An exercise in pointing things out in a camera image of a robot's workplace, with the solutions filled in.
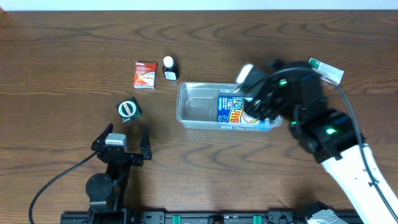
wood grain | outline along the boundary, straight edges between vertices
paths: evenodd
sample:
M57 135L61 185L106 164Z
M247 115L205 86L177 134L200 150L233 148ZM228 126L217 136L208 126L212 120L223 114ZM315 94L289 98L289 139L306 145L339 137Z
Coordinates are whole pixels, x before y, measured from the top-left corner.
M345 71L342 84L390 186L398 192L396 11L8 12L0 24L0 222L28 223L34 195L91 154L108 123L136 151L150 128L152 161L132 170L136 208L265 210L321 200L352 208L298 147L286 123L269 133L184 129L175 119L181 82L234 82L246 62L320 59ZM166 55L180 79L132 87L134 62ZM331 105L343 110L335 92ZM122 124L115 105L135 96L143 116ZM88 208L97 159L56 181L37 201L37 223Z

black mount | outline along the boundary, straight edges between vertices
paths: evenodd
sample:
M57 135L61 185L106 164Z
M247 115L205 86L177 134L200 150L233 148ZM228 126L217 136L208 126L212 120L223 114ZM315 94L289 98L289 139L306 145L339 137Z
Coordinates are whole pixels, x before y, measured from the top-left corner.
M86 193L90 198L89 223L120 223L116 220L131 223L134 215L129 209L123 208L130 168L142 166L144 160L152 159L147 127L139 145L140 154L127 153L123 145L107 144L106 138L112 131L113 125L109 124L91 145L97 157L108 166L105 173L95 174L87 181Z

green clip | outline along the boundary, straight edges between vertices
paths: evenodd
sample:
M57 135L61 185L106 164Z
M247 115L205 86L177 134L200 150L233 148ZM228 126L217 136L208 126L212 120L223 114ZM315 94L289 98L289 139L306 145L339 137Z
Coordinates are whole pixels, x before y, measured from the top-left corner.
M259 215L253 216L253 224L261 224L261 216Z
M173 224L181 224L181 216L173 215Z

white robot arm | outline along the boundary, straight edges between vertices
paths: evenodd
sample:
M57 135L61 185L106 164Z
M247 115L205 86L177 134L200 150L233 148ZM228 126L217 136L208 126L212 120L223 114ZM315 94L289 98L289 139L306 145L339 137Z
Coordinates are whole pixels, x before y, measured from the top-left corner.
M398 199L382 176L371 149L363 143L354 110L337 86L349 116L327 106L320 74L307 62L273 61L266 73L246 64L236 83L249 101L244 111L261 120L281 115L292 136L337 181L366 224L398 223ZM331 210L307 219L310 224L344 223Z

small bottle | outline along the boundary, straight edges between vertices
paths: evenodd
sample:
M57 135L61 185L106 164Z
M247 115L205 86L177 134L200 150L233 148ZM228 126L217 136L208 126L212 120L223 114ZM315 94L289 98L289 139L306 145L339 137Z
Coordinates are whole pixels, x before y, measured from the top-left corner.
M167 80L178 79L178 69L172 57L167 56L163 59L163 74Z

